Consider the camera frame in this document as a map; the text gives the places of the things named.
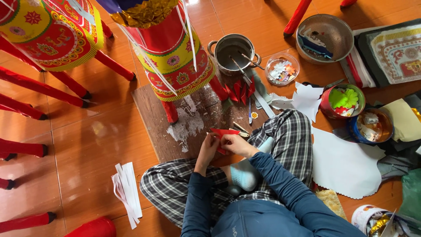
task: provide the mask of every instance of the plaid pajama pants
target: plaid pajama pants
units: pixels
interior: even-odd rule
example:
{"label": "plaid pajama pants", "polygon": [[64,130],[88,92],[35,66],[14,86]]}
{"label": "plaid pajama pants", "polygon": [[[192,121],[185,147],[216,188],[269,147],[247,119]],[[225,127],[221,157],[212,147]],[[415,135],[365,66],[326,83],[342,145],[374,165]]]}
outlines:
{"label": "plaid pajama pants", "polygon": [[[309,119],[301,112],[287,109],[268,119],[262,127],[254,130],[248,143],[259,147],[273,137],[271,155],[308,187],[312,180],[312,138]],[[140,190],[143,195],[172,223],[182,227],[186,207],[190,175],[196,159],[177,159],[158,164],[148,169],[142,176]],[[225,208],[242,199],[262,199],[282,205],[275,192],[262,178],[251,192],[242,191],[234,197],[224,192],[228,186],[225,173],[217,167],[209,166],[206,176],[214,181],[211,191],[211,226],[214,226]]]}

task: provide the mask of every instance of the hand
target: hand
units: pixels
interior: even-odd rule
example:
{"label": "hand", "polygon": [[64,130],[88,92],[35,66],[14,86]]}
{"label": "hand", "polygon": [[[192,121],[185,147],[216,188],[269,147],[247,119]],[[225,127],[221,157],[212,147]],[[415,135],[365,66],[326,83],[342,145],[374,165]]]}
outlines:
{"label": "hand", "polygon": [[239,135],[225,134],[222,136],[221,148],[246,158],[251,158],[254,154],[259,152],[257,148],[250,145]]}
{"label": "hand", "polygon": [[215,156],[216,149],[220,144],[217,136],[219,136],[217,133],[208,133],[200,148],[194,172],[201,174],[203,177],[206,177],[206,168]]}

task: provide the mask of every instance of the gold foil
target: gold foil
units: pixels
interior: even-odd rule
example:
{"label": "gold foil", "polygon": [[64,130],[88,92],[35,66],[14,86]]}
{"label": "gold foil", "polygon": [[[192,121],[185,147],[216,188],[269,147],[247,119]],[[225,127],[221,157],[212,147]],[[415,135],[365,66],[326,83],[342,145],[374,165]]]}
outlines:
{"label": "gold foil", "polygon": [[178,0],[149,0],[125,11],[110,14],[111,18],[120,25],[147,29],[165,20]]}
{"label": "gold foil", "polygon": [[418,120],[421,122],[421,114],[418,112],[416,108],[411,108],[412,112],[414,112],[415,116],[417,116]]}
{"label": "gold foil", "polygon": [[386,227],[387,222],[390,220],[390,217],[388,217],[386,214],[383,214],[383,216],[374,224],[374,226],[370,230],[370,234],[373,234],[376,230],[384,227]]}

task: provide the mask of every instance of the blue long-sleeve shirt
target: blue long-sleeve shirt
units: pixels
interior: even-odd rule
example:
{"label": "blue long-sleeve shirt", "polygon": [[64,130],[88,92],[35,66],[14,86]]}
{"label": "blue long-sleeve shirt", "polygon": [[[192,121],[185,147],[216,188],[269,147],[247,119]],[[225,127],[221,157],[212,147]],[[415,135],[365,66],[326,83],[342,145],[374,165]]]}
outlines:
{"label": "blue long-sleeve shirt", "polygon": [[268,153],[249,159],[285,207],[265,200],[231,203],[210,231],[213,182],[192,173],[181,237],[365,237],[333,213]]}

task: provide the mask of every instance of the green plastic bag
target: green plastic bag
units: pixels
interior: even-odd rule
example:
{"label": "green plastic bag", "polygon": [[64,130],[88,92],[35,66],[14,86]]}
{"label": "green plastic bag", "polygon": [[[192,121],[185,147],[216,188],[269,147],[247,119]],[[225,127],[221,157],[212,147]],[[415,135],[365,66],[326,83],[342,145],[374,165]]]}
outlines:
{"label": "green plastic bag", "polygon": [[402,194],[399,214],[421,220],[421,169],[402,176]]}

